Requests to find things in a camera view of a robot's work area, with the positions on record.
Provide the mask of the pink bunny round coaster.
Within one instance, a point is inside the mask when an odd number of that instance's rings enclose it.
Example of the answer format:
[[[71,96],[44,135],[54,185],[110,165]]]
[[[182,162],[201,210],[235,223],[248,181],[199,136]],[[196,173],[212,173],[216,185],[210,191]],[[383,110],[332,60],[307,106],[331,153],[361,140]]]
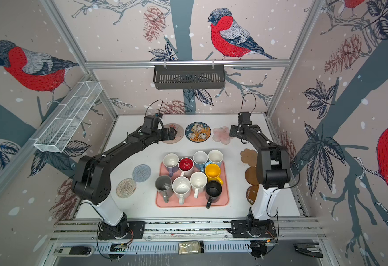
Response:
[[[174,128],[176,130],[175,138],[173,140],[163,141],[163,143],[165,143],[165,144],[176,144],[179,141],[181,141],[183,139],[183,137],[185,136],[184,129],[179,124],[169,123],[169,124],[165,125],[165,128]]]

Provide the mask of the pink flower coaster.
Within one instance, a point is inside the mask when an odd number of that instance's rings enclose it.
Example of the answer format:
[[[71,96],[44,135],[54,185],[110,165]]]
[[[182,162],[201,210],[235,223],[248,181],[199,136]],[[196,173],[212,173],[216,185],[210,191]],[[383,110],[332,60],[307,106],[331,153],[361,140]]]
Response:
[[[213,141],[222,143],[224,145],[228,145],[233,137],[229,135],[230,133],[230,128],[227,126],[223,127],[216,127],[213,129]]]

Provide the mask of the cork flower coaster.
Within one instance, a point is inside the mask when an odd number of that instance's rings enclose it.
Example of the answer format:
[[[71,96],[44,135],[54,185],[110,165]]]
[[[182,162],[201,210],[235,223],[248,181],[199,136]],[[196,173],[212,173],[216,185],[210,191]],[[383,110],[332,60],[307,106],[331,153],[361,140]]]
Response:
[[[240,152],[241,161],[249,167],[257,166],[258,153],[256,150],[244,149]]]

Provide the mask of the blue cartoon round coaster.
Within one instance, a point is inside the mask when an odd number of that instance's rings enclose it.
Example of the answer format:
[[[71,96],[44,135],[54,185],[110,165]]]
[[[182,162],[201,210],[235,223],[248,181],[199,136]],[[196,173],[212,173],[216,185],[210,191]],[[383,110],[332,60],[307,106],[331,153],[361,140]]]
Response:
[[[194,143],[202,143],[211,136],[211,128],[203,122],[191,123],[185,129],[185,136]]]

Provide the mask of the brown round wooden coaster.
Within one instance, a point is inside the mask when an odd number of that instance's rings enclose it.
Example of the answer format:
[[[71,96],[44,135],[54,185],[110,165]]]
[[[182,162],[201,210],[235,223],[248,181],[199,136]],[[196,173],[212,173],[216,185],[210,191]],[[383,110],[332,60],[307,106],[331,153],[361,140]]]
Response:
[[[245,179],[252,186],[258,186],[259,182],[256,175],[256,167],[249,167],[245,171]]]

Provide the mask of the grey woven round coaster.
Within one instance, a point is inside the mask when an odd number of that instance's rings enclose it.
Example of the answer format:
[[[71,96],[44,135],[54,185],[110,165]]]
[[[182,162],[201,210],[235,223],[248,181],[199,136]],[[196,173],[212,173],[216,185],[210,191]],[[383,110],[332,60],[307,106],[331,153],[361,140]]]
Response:
[[[151,176],[151,168],[145,164],[134,168],[132,177],[135,182],[141,183],[147,181]]]

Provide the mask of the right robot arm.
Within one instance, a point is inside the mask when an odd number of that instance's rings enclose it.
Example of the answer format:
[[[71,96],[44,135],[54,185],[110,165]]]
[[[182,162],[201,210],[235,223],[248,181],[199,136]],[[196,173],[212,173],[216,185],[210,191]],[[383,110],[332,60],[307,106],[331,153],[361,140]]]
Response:
[[[256,178],[259,183],[256,200],[249,209],[246,226],[253,235],[269,228],[270,212],[280,190],[290,182],[290,156],[287,149],[272,142],[257,125],[232,125],[231,137],[252,144],[257,151]]]

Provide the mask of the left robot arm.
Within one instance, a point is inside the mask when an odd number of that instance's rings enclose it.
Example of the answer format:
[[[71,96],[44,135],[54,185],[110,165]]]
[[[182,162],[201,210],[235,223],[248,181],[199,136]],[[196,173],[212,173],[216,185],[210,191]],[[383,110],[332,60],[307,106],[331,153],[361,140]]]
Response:
[[[144,129],[139,127],[120,144],[94,157],[79,160],[73,178],[72,191],[90,204],[103,220],[102,225],[112,231],[116,238],[124,237],[128,230],[127,215],[119,209],[110,195],[110,174],[122,162],[160,141],[174,140],[177,130]]]

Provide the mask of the lavender mug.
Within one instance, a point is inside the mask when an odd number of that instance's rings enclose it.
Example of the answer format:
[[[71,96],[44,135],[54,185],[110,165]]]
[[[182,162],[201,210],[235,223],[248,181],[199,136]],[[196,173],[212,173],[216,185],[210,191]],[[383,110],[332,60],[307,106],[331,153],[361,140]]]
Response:
[[[174,173],[176,173],[179,170],[178,168],[179,161],[180,161],[179,156],[174,153],[167,154],[164,157],[163,165],[165,166],[168,172],[168,175],[170,177],[173,177]]]

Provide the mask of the red interior white mug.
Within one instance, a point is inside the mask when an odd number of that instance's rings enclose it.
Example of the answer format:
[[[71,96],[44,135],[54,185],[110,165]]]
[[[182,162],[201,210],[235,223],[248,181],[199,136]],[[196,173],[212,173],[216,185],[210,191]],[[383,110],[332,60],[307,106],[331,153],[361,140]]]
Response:
[[[180,176],[190,178],[194,173],[194,161],[189,157],[184,157],[179,161],[178,168],[181,171]]]

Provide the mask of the white blue mug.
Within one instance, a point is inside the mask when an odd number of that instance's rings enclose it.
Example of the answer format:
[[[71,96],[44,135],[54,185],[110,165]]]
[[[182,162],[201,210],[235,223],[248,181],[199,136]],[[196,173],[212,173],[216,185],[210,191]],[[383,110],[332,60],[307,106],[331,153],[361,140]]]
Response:
[[[223,163],[223,153],[219,150],[211,150],[208,153],[208,161],[211,164],[221,166]]]

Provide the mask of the light blue mug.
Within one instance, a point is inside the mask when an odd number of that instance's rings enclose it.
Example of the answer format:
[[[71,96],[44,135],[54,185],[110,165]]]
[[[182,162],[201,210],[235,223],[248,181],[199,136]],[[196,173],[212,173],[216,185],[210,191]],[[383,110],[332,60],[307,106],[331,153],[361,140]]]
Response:
[[[193,162],[195,167],[201,171],[205,172],[206,164],[208,163],[208,155],[204,151],[197,151],[194,153]]]

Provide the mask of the grey mug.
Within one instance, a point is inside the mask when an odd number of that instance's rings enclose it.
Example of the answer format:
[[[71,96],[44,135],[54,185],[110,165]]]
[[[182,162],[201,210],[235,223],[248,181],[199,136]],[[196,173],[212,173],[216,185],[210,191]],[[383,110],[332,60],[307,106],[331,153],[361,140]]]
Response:
[[[165,203],[168,203],[170,197],[174,194],[174,191],[172,189],[172,178],[167,175],[159,176],[156,179],[155,188],[161,195]]]

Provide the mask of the yellow mug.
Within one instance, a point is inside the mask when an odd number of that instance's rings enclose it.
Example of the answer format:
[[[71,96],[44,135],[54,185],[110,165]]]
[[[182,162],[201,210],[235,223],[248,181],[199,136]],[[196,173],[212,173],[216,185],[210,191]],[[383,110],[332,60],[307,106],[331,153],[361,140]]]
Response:
[[[224,184],[223,180],[220,177],[221,169],[218,165],[212,163],[206,165],[205,174],[207,176],[207,182],[216,181],[221,185]]]

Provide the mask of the white mug front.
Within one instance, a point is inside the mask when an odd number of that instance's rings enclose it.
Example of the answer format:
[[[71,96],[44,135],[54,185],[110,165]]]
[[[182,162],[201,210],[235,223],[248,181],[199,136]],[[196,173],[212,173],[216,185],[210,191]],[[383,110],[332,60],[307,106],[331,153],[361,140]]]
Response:
[[[185,203],[185,199],[191,194],[191,183],[187,177],[180,176],[173,181],[172,189],[177,195],[180,205]]]

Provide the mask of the white mug middle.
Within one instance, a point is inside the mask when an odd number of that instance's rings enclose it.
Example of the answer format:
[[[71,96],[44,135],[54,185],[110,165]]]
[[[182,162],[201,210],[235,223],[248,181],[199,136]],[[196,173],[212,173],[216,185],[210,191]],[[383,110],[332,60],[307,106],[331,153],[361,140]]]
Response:
[[[202,172],[195,172],[190,177],[191,188],[194,192],[194,198],[205,190],[207,185],[207,176]]]

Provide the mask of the dark glossy round coaster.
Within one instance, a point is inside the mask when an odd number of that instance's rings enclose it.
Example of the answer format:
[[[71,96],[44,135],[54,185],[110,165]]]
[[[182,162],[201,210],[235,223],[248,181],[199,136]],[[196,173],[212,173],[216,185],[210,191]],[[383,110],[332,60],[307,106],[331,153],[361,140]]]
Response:
[[[258,194],[258,189],[258,185],[252,185],[247,189],[246,199],[250,205],[253,205],[255,203]]]

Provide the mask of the black mug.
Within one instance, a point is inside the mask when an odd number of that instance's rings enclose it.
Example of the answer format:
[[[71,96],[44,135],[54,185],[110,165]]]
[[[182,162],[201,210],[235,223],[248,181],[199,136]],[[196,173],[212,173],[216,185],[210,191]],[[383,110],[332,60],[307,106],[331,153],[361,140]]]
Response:
[[[218,181],[210,181],[205,187],[205,197],[207,199],[206,208],[219,200],[222,194],[222,185]]]

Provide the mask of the beige woven round coaster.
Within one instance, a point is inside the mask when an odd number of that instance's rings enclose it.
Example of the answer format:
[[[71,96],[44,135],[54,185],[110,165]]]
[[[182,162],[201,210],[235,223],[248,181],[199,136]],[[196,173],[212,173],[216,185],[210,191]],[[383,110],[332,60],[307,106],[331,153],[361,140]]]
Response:
[[[119,182],[116,194],[120,198],[129,198],[136,190],[136,182],[132,178],[126,178]]]

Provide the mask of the taped small box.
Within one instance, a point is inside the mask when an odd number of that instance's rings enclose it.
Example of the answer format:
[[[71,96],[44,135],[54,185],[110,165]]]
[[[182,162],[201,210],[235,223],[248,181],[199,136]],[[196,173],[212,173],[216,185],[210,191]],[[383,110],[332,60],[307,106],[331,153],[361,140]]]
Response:
[[[202,254],[204,253],[204,242],[203,241],[186,241],[178,244],[178,254]]]

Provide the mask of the black clamp tool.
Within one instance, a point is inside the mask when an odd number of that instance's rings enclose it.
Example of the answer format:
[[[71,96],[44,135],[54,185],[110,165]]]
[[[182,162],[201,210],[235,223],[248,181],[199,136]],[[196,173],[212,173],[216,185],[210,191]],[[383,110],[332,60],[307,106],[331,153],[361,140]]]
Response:
[[[295,243],[294,249],[297,253],[313,257],[313,258],[323,258],[324,255],[318,248],[320,243],[318,242],[308,242],[308,243]]]

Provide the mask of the black white power strip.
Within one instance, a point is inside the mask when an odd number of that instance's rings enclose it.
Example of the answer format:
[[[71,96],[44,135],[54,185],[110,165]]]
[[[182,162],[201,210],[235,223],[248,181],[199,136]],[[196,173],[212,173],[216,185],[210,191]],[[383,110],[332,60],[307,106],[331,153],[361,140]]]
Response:
[[[92,254],[93,249],[88,246],[60,247],[53,252],[56,257],[89,257]]]

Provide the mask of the black wall basket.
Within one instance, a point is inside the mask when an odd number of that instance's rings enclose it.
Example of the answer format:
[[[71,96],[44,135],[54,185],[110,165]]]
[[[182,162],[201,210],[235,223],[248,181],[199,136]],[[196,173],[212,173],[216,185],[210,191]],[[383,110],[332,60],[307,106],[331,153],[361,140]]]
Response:
[[[225,86],[224,65],[155,66],[156,89],[220,89]]]

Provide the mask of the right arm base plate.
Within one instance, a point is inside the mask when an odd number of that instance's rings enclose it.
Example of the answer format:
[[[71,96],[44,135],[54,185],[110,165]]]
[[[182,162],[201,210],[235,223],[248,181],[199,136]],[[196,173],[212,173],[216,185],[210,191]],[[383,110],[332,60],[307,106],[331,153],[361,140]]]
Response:
[[[277,231],[271,219],[254,220],[232,220],[231,228],[228,229],[233,238],[276,238]]]

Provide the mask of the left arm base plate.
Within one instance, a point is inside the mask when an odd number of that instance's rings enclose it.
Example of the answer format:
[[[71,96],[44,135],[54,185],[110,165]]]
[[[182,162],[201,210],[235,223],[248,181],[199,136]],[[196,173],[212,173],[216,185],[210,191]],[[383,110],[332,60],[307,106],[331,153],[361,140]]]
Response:
[[[99,240],[134,240],[142,239],[145,229],[145,222],[121,222],[116,226],[110,226],[104,222],[100,223]]]

